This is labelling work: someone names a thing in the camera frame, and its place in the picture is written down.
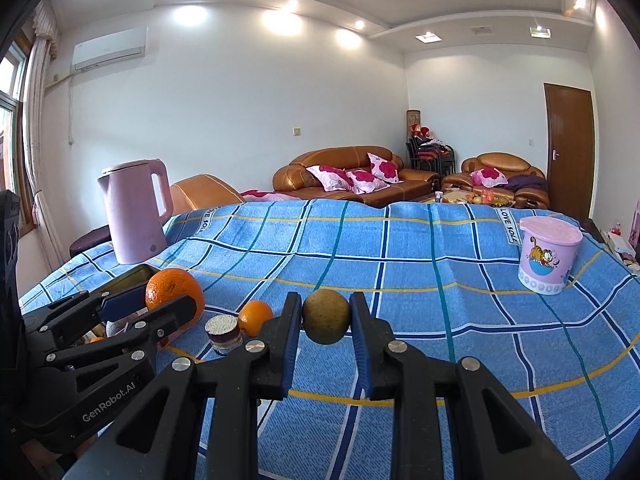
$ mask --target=curtain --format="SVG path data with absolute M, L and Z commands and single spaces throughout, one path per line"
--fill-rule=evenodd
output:
M 56 58 L 60 33 L 49 0 L 42 0 L 35 10 L 33 28 L 36 39 L 27 65 L 24 92 L 22 134 L 24 136 L 24 164 L 33 190 L 34 222 L 42 250 L 53 272 L 67 259 L 68 253 L 60 243 L 53 225 L 47 199 L 42 190 L 42 102 L 49 61 Z

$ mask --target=kiwi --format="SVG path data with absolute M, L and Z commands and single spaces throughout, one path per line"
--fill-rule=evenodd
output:
M 334 290 L 316 290 L 302 304 L 302 321 L 311 341 L 332 345 L 347 333 L 351 323 L 349 303 Z

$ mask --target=tangerine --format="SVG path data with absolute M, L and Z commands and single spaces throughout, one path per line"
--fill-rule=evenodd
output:
M 172 334 L 172 340 L 194 326 L 204 312 L 204 293 L 202 287 L 190 273 L 182 269 L 163 269 L 154 274 L 146 284 L 145 303 L 151 310 L 161 306 L 178 296 L 187 294 L 196 302 L 196 313 L 193 319 L 180 327 L 178 333 Z
M 247 301 L 238 314 L 238 326 L 249 337 L 256 337 L 262 324 L 273 318 L 271 307 L 264 301 Z

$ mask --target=ceiling vent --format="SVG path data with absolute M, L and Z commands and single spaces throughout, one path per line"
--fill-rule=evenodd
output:
M 471 32 L 476 36 L 490 36 L 494 30 L 489 25 L 480 25 L 479 27 L 471 27 Z

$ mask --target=kettle handle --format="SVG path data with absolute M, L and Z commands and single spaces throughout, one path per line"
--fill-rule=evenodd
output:
M 162 204 L 164 211 L 160 215 L 160 223 L 164 225 L 166 221 L 174 214 L 174 201 L 171 198 L 171 189 L 169 188 L 169 177 L 166 174 L 166 166 L 159 158 L 154 158 L 148 162 L 151 174 L 158 176 L 160 184 L 160 193 L 162 195 Z

